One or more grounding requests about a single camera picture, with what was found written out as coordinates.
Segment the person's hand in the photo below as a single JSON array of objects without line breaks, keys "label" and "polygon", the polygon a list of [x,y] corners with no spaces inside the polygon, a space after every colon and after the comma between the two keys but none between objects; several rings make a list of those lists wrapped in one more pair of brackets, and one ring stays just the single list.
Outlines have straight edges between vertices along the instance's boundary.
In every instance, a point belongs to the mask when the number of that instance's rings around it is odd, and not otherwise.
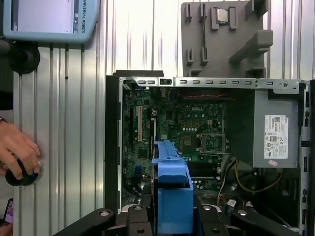
[{"label": "person's hand", "polygon": [[38,173],[40,151],[32,139],[23,134],[15,125],[5,121],[0,122],[0,161],[5,165],[0,169],[12,171],[16,179],[21,180],[23,172],[18,164],[21,161],[27,174]]}]

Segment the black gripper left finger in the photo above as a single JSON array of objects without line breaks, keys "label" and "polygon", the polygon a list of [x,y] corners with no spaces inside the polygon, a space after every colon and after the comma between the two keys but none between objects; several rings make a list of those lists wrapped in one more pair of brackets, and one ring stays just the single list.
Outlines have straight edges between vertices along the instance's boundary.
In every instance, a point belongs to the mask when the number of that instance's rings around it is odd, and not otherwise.
[{"label": "black gripper left finger", "polygon": [[152,236],[147,208],[132,205],[116,215],[109,209],[97,209],[65,227],[56,236]]}]

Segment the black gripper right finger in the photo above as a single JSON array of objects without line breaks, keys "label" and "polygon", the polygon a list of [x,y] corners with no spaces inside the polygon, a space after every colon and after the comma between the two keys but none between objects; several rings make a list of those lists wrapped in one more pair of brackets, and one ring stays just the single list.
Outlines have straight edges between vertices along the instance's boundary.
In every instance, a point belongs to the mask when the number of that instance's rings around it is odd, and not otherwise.
[{"label": "black gripper right finger", "polygon": [[196,208],[198,236],[295,236],[297,233],[259,213],[253,208],[235,209],[230,220],[224,221],[216,205]]}]

